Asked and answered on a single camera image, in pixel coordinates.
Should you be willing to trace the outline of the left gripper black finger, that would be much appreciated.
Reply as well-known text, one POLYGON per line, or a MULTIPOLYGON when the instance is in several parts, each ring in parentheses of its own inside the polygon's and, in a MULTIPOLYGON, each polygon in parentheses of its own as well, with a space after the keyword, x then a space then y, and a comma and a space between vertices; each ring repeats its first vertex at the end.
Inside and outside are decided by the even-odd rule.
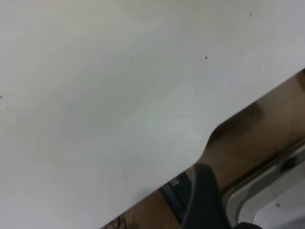
POLYGON ((194 167, 194 182, 182 228, 231 228, 222 204, 216 177, 209 165, 197 164, 194 167))

